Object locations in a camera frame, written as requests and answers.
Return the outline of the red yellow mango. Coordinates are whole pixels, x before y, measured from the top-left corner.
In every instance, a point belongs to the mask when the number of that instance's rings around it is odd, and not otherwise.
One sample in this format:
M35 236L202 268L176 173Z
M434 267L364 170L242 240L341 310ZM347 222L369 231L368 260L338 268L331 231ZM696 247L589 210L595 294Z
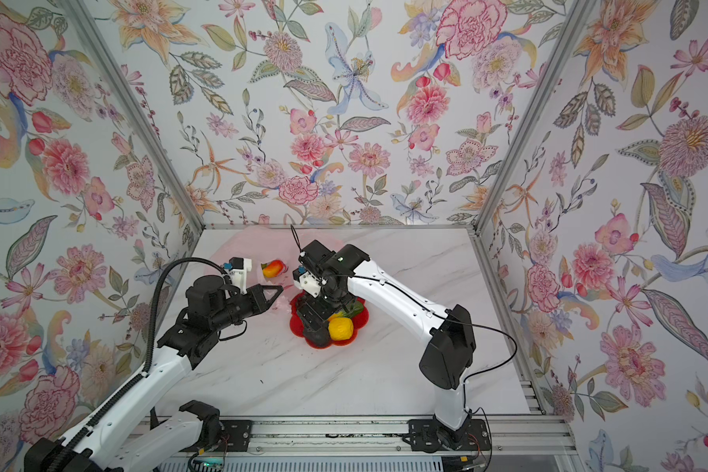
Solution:
M275 279L284 275L287 271L287 266L283 261L275 259L269 263L262 263L262 274L265 279Z

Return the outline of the pink plastic bag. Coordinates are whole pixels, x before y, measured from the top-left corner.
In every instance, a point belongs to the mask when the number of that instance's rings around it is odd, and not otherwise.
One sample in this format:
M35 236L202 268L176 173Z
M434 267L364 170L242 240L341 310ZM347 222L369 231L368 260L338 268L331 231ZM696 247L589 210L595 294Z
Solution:
M249 275L247 285L257 283L268 285L282 285L284 290L280 300L290 301L300 293L294 286L292 272L299 267L300 249L290 229L271 229L263 226L252 226L241 231L230 231L223 235L221 231L212 232L213 236L220 235L221 245L210 250L210 258L222 265L231 258L251 259L253 269ZM287 266L287 271L275 279L265 279L262 274L262 263L269 263L279 259Z

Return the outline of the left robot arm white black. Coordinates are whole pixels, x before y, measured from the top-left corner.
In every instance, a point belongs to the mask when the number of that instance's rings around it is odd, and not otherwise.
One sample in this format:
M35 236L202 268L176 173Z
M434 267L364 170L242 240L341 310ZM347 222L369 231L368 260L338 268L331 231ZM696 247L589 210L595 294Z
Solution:
M229 326L267 312L283 293L280 285L234 286L227 275L198 278L187 305L157 340L145 364L90 419L58 440L40 439L27 452L28 471L151 471L185 448L212 448L224 433L220 412L191 400L178 414L128 440L146 414L206 359Z

